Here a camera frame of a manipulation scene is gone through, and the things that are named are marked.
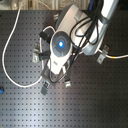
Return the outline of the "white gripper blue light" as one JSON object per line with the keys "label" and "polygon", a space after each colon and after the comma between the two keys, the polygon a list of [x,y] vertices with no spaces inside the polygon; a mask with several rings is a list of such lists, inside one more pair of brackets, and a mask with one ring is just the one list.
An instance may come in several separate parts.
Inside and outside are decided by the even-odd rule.
{"label": "white gripper blue light", "polygon": [[[72,44],[69,36],[62,30],[55,31],[52,36],[48,36],[42,31],[39,36],[50,44],[49,61],[47,63],[49,74],[58,75],[71,56]],[[65,87],[71,86],[70,79],[65,80]]]}

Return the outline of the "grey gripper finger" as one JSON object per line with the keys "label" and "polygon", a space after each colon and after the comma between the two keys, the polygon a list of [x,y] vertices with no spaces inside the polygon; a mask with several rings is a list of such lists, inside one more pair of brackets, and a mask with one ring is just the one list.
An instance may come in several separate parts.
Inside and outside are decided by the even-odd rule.
{"label": "grey gripper finger", "polygon": [[47,90],[48,90],[48,86],[49,84],[47,82],[45,82],[41,88],[41,93],[42,94],[47,94]]}

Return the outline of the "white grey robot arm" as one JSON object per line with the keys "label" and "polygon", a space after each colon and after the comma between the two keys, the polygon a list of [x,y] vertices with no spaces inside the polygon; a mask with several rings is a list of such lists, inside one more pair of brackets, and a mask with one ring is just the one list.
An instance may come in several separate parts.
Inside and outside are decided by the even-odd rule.
{"label": "white grey robot arm", "polygon": [[80,53],[94,55],[98,52],[117,3],[118,0],[98,0],[97,7],[89,14],[75,4],[69,5],[60,13],[51,37],[40,33],[50,44],[47,51],[39,54],[39,60],[47,59],[42,71],[43,95],[50,85],[56,85],[63,78],[66,85],[70,84],[68,73]]}

